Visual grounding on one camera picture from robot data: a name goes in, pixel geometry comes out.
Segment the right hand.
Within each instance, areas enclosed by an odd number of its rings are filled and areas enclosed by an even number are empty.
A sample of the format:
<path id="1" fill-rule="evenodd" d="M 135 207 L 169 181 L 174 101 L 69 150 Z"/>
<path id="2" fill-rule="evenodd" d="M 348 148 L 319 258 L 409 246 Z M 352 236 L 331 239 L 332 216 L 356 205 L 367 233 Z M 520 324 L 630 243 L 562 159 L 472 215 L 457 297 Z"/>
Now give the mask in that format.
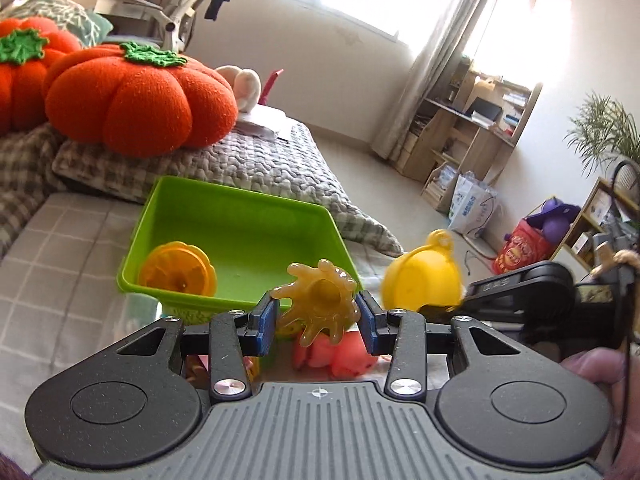
<path id="1" fill-rule="evenodd" d="M 607 479 L 639 478 L 639 358 L 630 358 L 617 350 L 597 348 L 579 352 L 562 361 L 562 365 L 578 376 L 605 388 L 613 407 L 610 440 L 616 445 L 620 432 L 620 452 L 605 474 Z"/>

